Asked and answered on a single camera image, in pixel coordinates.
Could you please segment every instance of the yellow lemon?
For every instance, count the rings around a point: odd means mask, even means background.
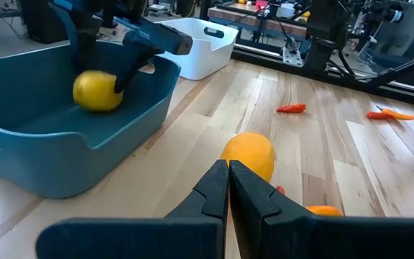
[[[122,93],[114,93],[116,76],[103,71],[84,71],[73,84],[75,103],[92,112],[108,112],[122,101]]]
[[[266,182],[271,181],[274,170],[274,148],[265,136],[245,132],[231,138],[221,154],[220,159],[238,160],[254,171]]]

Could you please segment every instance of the blue storage tub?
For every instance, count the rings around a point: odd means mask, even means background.
[[[123,46],[97,42],[90,68],[117,74]],[[98,183],[167,115],[180,67],[153,57],[119,108],[94,114],[73,103],[69,45],[0,58],[0,176],[50,198]]]

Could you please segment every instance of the white basket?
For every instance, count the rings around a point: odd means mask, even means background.
[[[228,65],[237,29],[194,18],[160,23],[174,27],[193,38],[193,46],[188,55],[172,55],[167,51],[160,55],[180,65],[180,76],[190,80],[201,80]]]

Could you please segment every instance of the red pepper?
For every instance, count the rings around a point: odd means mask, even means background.
[[[291,113],[302,113],[306,109],[306,104],[291,104],[278,107],[276,112],[291,112]]]
[[[384,114],[382,112],[368,112],[367,118],[369,119],[394,119],[394,116],[389,114]]]
[[[277,191],[279,191],[282,195],[285,195],[285,190],[282,186],[277,186],[276,187]]]

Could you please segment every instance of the wooden table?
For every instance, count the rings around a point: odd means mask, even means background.
[[[244,9],[247,11],[255,11],[255,6],[246,6],[244,4],[232,4],[230,5],[231,7],[236,7],[236,8],[240,8],[240,9]],[[224,24],[225,22],[230,23],[233,22],[235,20],[237,20],[240,17],[243,17],[245,14],[241,14],[238,12],[233,12],[233,11],[228,11],[228,10],[223,10],[223,9],[219,9],[217,7],[212,7],[208,10],[208,17],[210,19],[212,19],[214,22],[218,22],[218,23],[222,23]],[[243,26],[246,25],[248,27],[253,27],[253,28],[258,28],[259,26],[259,22],[260,20],[257,19],[254,16],[248,16],[245,17],[243,19],[240,19],[237,22],[234,22],[233,24],[237,25],[237,26]],[[306,36],[306,27],[304,26],[298,26],[298,25],[294,25],[294,24],[288,24],[285,22],[282,22],[282,26],[285,29],[285,32],[288,34],[292,34],[292,35],[297,35],[297,36],[301,36],[301,37],[305,37]],[[274,31],[274,32],[279,32],[282,33],[282,28],[280,27],[279,22],[276,22],[275,20],[271,20],[268,19],[266,20],[266,22],[264,22],[263,24],[263,30],[267,30],[267,31]]]
[[[275,113],[296,103],[308,105],[304,114]],[[61,219],[165,216],[240,132],[269,137],[271,184],[299,204],[414,217],[414,121],[370,121],[376,105],[414,114],[400,101],[235,60],[201,81],[180,78],[161,129],[90,191],[44,199],[0,178],[0,259],[35,259],[38,234]],[[239,258],[231,213],[225,258]]]

